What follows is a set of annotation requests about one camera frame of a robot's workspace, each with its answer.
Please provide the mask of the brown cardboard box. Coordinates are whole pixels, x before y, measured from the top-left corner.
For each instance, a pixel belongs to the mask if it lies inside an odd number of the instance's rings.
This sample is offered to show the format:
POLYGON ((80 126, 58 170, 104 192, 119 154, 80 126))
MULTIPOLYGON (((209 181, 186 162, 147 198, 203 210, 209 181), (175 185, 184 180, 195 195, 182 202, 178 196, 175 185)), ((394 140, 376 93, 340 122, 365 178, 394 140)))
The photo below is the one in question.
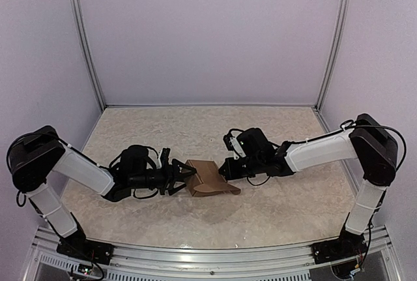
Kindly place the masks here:
POLYGON ((187 160, 186 165, 196 169, 196 173, 186 180, 186 188, 193 197, 215 196, 218 194, 239 195, 241 189, 228 183, 219 174, 215 161, 187 160))

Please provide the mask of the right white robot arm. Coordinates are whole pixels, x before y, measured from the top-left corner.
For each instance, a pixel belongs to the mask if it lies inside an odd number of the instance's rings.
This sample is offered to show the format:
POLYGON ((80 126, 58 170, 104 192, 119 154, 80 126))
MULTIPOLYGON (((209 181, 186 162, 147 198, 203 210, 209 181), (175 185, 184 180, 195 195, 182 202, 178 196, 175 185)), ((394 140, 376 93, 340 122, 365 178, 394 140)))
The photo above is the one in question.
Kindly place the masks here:
POLYGON ((343 226, 344 233, 333 244, 333 251, 346 258, 358 248, 357 235, 367 229, 381 206, 388 187, 405 161, 407 146, 394 128, 380 125, 363 113, 340 124, 333 132, 302 141, 275 144, 260 128, 228 132, 223 137, 232 157, 225 159, 218 172, 226 180, 250 179, 260 174, 288 177, 308 168, 333 162, 357 160, 363 172, 354 207, 343 226))

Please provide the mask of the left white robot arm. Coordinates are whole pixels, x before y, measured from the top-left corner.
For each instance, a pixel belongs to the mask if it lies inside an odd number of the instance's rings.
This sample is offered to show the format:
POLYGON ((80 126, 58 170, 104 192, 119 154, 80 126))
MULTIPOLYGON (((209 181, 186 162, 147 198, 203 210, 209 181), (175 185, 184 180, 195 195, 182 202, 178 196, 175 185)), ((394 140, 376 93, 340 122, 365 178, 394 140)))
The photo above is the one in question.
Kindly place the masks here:
POLYGON ((48 185, 48 177, 65 176, 112 203, 134 196, 137 189, 172 196, 185 188, 187 178, 197 170, 170 159, 168 148, 156 152, 155 159, 150 156, 153 151, 149 146, 131 145, 105 167, 61 139, 52 126, 44 126, 16 138, 6 161, 18 193, 29 199, 69 251, 84 258, 91 252, 91 243, 76 217, 48 185))

